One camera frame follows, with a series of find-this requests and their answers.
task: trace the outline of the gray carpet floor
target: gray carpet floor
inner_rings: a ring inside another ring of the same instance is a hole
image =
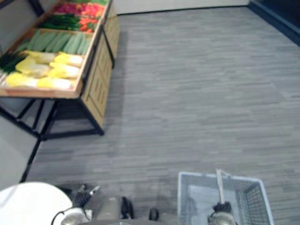
[[[300,221],[300,51],[246,7],[120,16],[104,137],[43,143],[27,180],[99,183],[176,213],[180,171],[263,180]]]

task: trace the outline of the basket handle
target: basket handle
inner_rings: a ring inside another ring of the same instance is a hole
[[[224,174],[225,176],[230,176],[230,174],[221,169],[216,169],[216,173],[217,173],[217,185],[219,188],[220,203],[224,204],[225,200],[224,200],[222,174]]]

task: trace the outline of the white wall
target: white wall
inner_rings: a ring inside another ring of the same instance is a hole
[[[15,0],[0,10],[0,46],[2,50],[33,24],[36,16],[27,0]],[[26,102],[0,99],[1,105],[18,109]],[[0,190],[16,184],[26,168],[36,139],[0,116]]]
[[[117,14],[181,8],[245,6],[249,0],[114,0]]]
[[[57,3],[57,0],[40,0],[39,1],[45,11],[50,9],[55,3]]]

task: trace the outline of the white baseboard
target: white baseboard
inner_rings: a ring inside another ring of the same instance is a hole
[[[114,0],[117,14],[184,8],[246,6],[249,0]]]

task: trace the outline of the gray shopping basket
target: gray shopping basket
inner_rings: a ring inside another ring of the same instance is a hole
[[[232,205],[238,225],[274,225],[263,182],[258,179],[222,176],[225,201]],[[180,172],[178,216],[182,225],[207,225],[212,206],[219,202],[217,176]]]

